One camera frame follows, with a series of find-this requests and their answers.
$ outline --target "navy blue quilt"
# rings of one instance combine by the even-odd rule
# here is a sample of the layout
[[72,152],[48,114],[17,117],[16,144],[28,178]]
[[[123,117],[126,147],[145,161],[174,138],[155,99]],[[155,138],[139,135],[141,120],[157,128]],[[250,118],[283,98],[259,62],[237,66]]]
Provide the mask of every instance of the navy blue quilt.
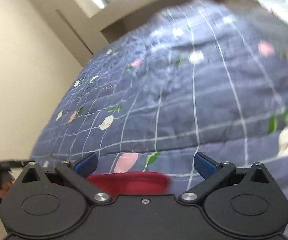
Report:
[[223,5],[164,9],[89,61],[32,158],[54,166],[91,151],[95,174],[162,172],[174,194],[203,180],[196,152],[262,162],[288,198],[288,63]]

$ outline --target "metal bolt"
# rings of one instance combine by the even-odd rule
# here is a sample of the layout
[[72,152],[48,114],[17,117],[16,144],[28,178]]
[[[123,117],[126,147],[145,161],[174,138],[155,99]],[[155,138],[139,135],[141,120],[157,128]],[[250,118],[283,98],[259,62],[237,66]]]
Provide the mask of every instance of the metal bolt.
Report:
[[187,192],[182,195],[182,199],[186,201],[196,200],[197,195],[195,193]]
[[148,204],[148,203],[150,203],[150,200],[149,200],[149,199],[146,199],[146,198],[144,198],[144,199],[142,199],[142,203],[143,203],[143,204]]
[[109,195],[106,193],[97,193],[94,195],[96,201],[106,201],[109,199]]

